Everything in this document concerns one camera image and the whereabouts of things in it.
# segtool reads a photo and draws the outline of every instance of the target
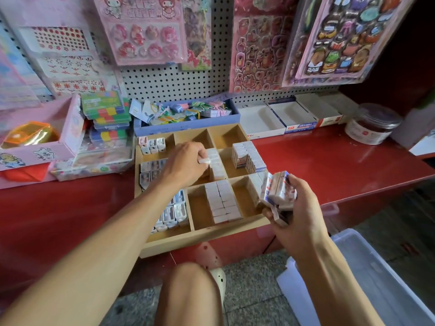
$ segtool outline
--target jar lid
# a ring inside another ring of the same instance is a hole
[[[361,104],[358,108],[358,115],[362,120],[384,129],[396,128],[403,120],[403,118],[392,109],[372,103]]]

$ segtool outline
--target plastic jar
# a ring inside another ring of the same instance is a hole
[[[392,109],[379,104],[364,103],[358,107],[354,118],[347,123],[345,132],[357,142],[378,145],[390,136],[402,120],[402,117]]]

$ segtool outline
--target leg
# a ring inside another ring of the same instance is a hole
[[[155,326],[223,325],[218,286],[195,263],[176,266],[163,283]]]

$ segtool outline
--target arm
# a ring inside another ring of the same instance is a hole
[[[203,174],[206,157],[200,143],[178,145],[158,180],[26,290],[0,325],[99,325],[164,208]]]
[[[317,197],[307,182],[293,175],[297,199],[290,224],[281,228],[269,209],[263,213],[277,239],[298,266],[322,326],[382,326],[340,250],[329,238]]]

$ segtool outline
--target white plastic bin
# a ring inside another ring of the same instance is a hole
[[[357,231],[347,229],[332,240],[386,326],[435,325],[434,314]],[[277,282],[301,326],[320,326],[294,259],[287,260]]]

